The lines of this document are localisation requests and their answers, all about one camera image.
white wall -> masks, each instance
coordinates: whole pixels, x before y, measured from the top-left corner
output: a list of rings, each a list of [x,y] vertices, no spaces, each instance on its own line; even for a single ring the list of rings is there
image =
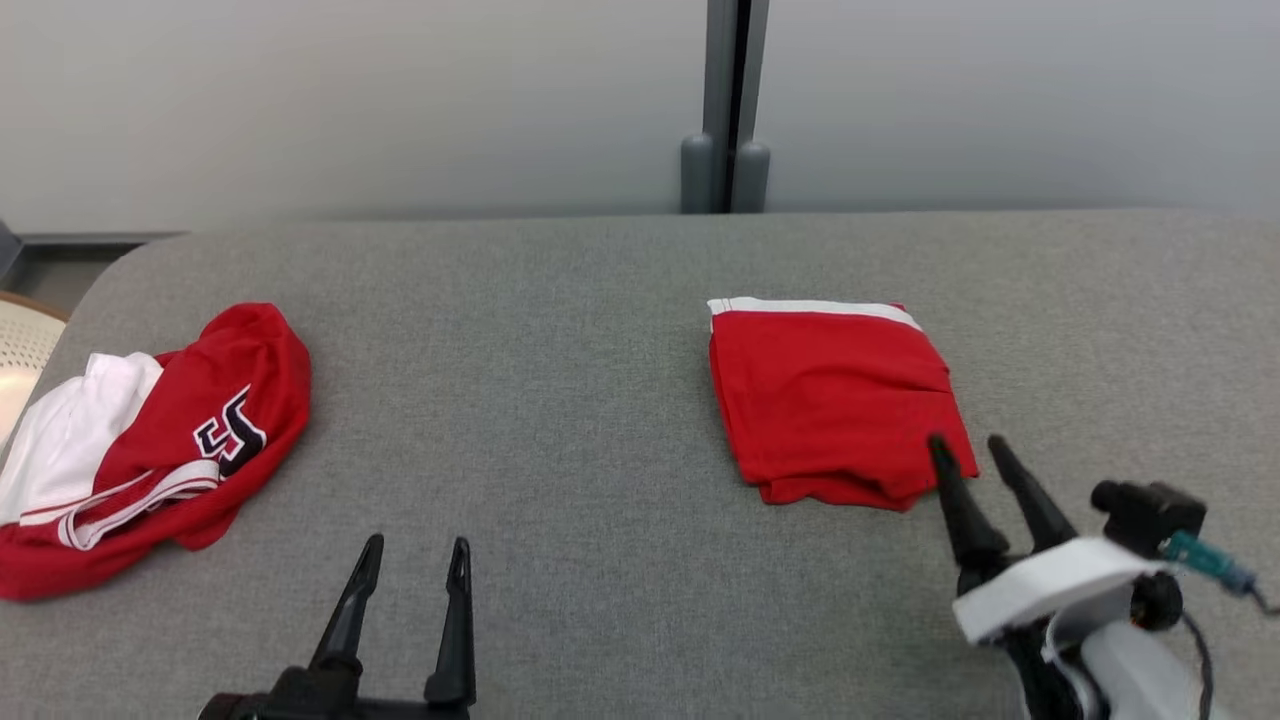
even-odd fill
[[[0,0],[15,232],[667,213],[686,0]]]
[[[768,210],[1280,215],[1280,4],[773,0]]]

beige laundry basket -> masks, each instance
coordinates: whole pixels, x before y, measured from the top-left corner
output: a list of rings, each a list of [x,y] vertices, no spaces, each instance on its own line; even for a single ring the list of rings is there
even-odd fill
[[[65,327],[67,315],[58,310],[0,292],[0,446],[9,442]]]

gray tablecloth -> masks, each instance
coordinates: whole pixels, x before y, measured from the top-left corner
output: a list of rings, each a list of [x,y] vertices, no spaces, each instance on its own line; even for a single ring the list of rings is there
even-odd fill
[[[709,297],[904,302],[969,430],[1002,432],[1084,532],[1093,484],[1166,480],[1280,596],[1280,228],[1183,211],[321,224],[197,234],[110,268],[40,391],[90,351],[177,348],[279,305],[311,427],[220,542],[0,606],[0,715],[195,716],[305,662],[387,536],[366,694],[419,697],[471,539],[484,716],[1019,716],[973,650],[934,497],[769,507],[708,375]],[[980,451],[975,495],[1015,543]],[[1239,716],[1280,708],[1280,628],[1198,579]],[[1167,642],[1194,665],[1184,630]]]

black cable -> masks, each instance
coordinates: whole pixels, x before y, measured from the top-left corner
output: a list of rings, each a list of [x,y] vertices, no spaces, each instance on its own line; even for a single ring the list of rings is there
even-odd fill
[[[1253,598],[1254,605],[1258,606],[1258,610],[1261,610],[1263,615],[1266,615],[1267,618],[1274,618],[1276,615],[1280,615],[1280,605],[1268,603],[1267,597],[1261,592],[1258,592],[1257,588],[1249,588],[1248,593],[1249,597]]]
[[[1204,633],[1192,619],[1190,612],[1183,612],[1183,624],[1196,638],[1196,652],[1201,656],[1201,708],[1199,720],[1208,720],[1208,714],[1213,708],[1213,659],[1208,653],[1208,643],[1204,642]]]

cable connector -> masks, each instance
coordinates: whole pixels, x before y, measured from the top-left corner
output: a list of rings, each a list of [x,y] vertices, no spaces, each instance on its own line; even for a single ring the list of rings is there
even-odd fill
[[[1217,580],[1222,589],[1244,597],[1254,592],[1254,575],[1248,568],[1239,565],[1225,551],[1201,541],[1190,533],[1178,530],[1165,543],[1161,552],[1170,562],[1187,565],[1197,573]]]

